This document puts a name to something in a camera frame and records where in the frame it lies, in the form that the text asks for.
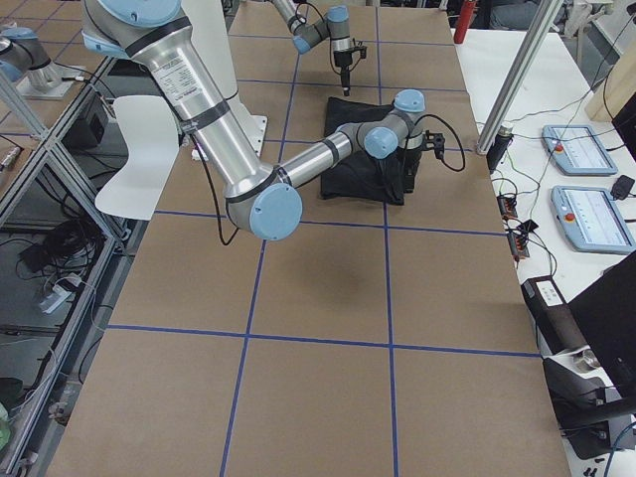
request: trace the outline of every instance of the sticker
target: sticker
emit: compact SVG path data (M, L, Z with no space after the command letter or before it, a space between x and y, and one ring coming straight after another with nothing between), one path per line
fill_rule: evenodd
M197 77L182 58L175 58L163 67L155 70L153 76L159 83L161 90L171 103L185 101L201 94L203 89Z
M551 281L538 281L537 288L548 306L563 305L563 301L558 296L557 290Z

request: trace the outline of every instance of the blue tape line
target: blue tape line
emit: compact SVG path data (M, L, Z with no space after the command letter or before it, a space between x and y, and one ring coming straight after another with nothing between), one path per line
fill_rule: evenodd
M273 39L273 40L286 40L286 41L291 40L291 37L281 37L281 36L278 36L278 35L273 35L273 36L269 37L267 35L250 35L248 33L241 33L241 34L230 33L230 34L228 34L228 36L230 38L232 38L232 37L235 37L235 38L260 38L260 39L267 39L267 40Z
M378 52L378 104L382 104L382 67L380 64L380 14L376 8L376 51Z
M296 91L296 80L298 78L298 67L300 66L300 58L301 55L299 53L296 53L296 65L294 65L294 75L291 78L291 89L289 91L289 101L287 102L287 112L285 113L285 123L282 127L282 144L285 143L285 139L287 138L287 128L289 127L289 117L291 116L291 108L294 102L294 92ZM282 161L282 152L283 148L281 147L278 151L278 164L280 164L280 162Z
M65 47L63 47L63 48L60 50L60 52L56 55L56 58L55 58L55 60L56 60L56 61L58 60L58 58L59 58L61 55L63 55L63 54L64 54L64 52L67 50L67 48L68 48L70 45L73 45L73 44L77 45L77 43L74 43L74 41L75 41L75 39L76 39L79 35L81 35L81 30L79 30L77 33L75 33L75 34L73 35L73 37L71 38L71 41L70 41L70 42L68 42L68 43L67 43L67 45L66 45Z
M221 336L224 338L244 338L245 333L236 333L232 331L214 331L214 330L197 330L188 328L162 328L154 326L142 325L107 325L109 330L129 330L129 331L150 331L153 333L176 333L182 335L205 335L205 336Z
M281 81L277 79L237 79L237 82L256 82L265 84L293 84L290 81ZM296 84L300 86L325 86L325 87L340 87L339 84L331 82L310 82L310 81L296 81ZM376 85L371 84L356 84L359 88L375 88ZM421 87L421 86L384 86L385 89L417 89L420 91L442 91L442 92L468 92L466 89L452 89L446 87Z
M282 336L282 335L263 335L263 334L246 334L232 331L216 331L216 330L200 330L190 328L166 328L160 326L143 326L143 325L123 325L123 324L109 324L106 328L110 330L128 330L128 331L145 331L150 333L174 333L183 335L205 335L205 336L219 336L222 338L250 338L251 340L262 341L282 341L292 343L316 343L324 345L339 345L339 346L358 346L364 348L378 348L387 349L393 347L397 350L410 350L410 351L426 351L433 353L453 353L464 355L489 355L489 356L509 356L513 358L540 358L541 355L537 353L525 353L521 351L496 351L496 350L477 350L471 348L450 348L439 346L424 346L424 345L406 345L393 343L374 343L370 341L353 341L353 340L333 340L327 338L307 338L301 336Z
M326 338L304 338L300 336L280 336L280 335L249 335L250 338L266 341L284 341L292 343L314 343L319 345L340 345L340 346L358 346L363 348L388 348L385 343L372 343L365 341L350 340L330 340Z
M433 232L438 234L460 234L466 236L505 237L504 232L457 231L453 229L430 229L426 227L389 226L392 231Z
M229 37L237 37L237 38L256 38L256 39L280 39L280 40L289 40L289 37L280 37L277 35L268 36L268 35L249 35L249 34L229 34ZM424 47L454 47L452 43L430 43L430 42L390 42L387 40L370 40L370 39L359 39L364 43L380 43L380 44L390 44L390 45L419 45Z
M22 0L22 2L13 10L11 10L11 12L9 12L8 15L6 15L5 17L2 17L3 20L13 16L14 13L16 13L18 10L20 10L22 7L24 7L25 3L27 3L29 0Z
M162 216L205 217L207 219L215 219L217 217L216 214L205 214L203 212L155 211L155 214L160 214ZM228 218L224 215L220 215L219 217L221 217L222 219Z
M215 219L215 214L204 214L200 212L180 212L180 211L155 211L155 214L166 216L185 216L185 217L201 217L206 219ZM346 222L319 222L319 221L300 221L301 224L307 226L330 226L330 227L351 227L365 229L383 229L385 226L374 224L349 224ZM407 227L407 226L391 226L387 225L390 231L407 231L407 232L429 232L432 234L458 234L464 236L486 236L486 237L505 237L503 232L481 232L481 231L459 231L453 229L433 229L427 227Z
M389 214L383 204L385 230L385 276L387 278L387 324L389 326L389 376L391 381L391 425L393 430L394 476L399 476L398 398L396 396L396 356L394 352L394 312L391 289L391 251L389 244Z
M429 43L429 42L390 42L387 40L381 41L380 43L389 44L389 45L421 45L425 47L454 47L452 43Z
M318 222L318 221L301 221L301 224L308 226L332 226L332 227L351 227L364 229L383 229L385 226L374 226L373 224L348 224L345 222Z
M496 350L475 350L471 348L446 348L438 346L419 345L394 345L397 350L430 351L433 353L453 353L459 355L487 355L487 356L508 356L513 358L541 358L539 353L524 353L521 351L496 351Z
M50 16L50 17L45 18L45 20L54 20L54 21L56 21L56 22L76 22L76 23L80 23L80 22L81 22L81 20L77 20L77 19L74 19L74 18L52 18L52 17L53 17L53 15L55 15L56 13L58 13L58 11L59 11L62 7L64 7L64 3L63 3L60 7L58 7L58 10L56 10L55 12L53 12L53 13L51 14L51 16ZM29 20L29 21L32 21L32 22L41 22L41 21L42 21L42 18L20 17L20 19L19 19L19 20Z
M247 326L245 327L245 337L243 340L242 351L240 353L240 363L238 364L237 383L235 385L235 393L232 399L232 410L230 411L230 421L228 422L228 432L226 434L226 445L224 446L223 459L221 461L221 469L219 471L220 477L225 477L226 475L228 457L230 456L232 432L234 430L235 418L237 416L237 407L239 406L240 384L242 382L242 375L243 375L243 370L245 367L247 347L249 345L249 332L251 331L251 322L254 316L254 309L256 307L256 297L258 295L258 288L260 286L260 274L262 272L262 264L265 258L266 247L267 247L267 242L263 240L262 244L260 245L260 257L258 258L258 267L256 268L256 278L254 279L254 290L251 295L251 303L249 304L249 315L247 317Z

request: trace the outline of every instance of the metal pole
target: metal pole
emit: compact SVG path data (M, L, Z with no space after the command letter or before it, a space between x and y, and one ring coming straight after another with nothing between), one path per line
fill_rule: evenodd
M526 73L530 69L550 26L555 20L561 4L562 0L542 0L541 5L539 5L533 23L530 25L524 42L517 52L504 85L499 91L499 95L479 136L479 142L477 143L477 152L479 154L485 154L493 143L497 130L501 126L504 117L506 117L521 83L526 77Z
M22 95L2 72L0 72L0 98L3 99L7 103L7 106L9 106L9 109L24 122L31 134L40 139L44 139L48 132L47 126L43 124Z

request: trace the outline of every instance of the power strip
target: power strip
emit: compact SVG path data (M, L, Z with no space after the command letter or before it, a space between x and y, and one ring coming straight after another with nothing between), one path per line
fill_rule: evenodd
M53 285L51 293L49 293L44 300L39 303L39 307L43 313L50 315L56 311L60 305L62 305L67 298L78 290L78 287L82 283L79 276L74 273L70 273L64 278L60 278Z

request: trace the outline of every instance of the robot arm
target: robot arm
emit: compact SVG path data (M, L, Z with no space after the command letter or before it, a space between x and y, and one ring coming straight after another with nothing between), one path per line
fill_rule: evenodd
M331 7L326 18L320 18L311 25L298 13L298 6L292 0L269 0L287 24L293 37L294 46L300 55L307 53L323 40L330 39L335 67L340 69L340 84L345 96L351 89L351 69L353 56L367 57L367 47L356 43L349 33L349 11L344 5Z
M150 71L184 132L222 176L230 219L262 239L284 239L299 224L302 204L295 187L356 150L384 158L422 134L423 95L406 90L382 121L344 125L284 164L262 163L193 47L192 25L179 0L84 0L83 8L86 44Z
M29 28L8 28L0 32L0 70L11 81L28 74L31 86L42 92L62 83L60 69Z

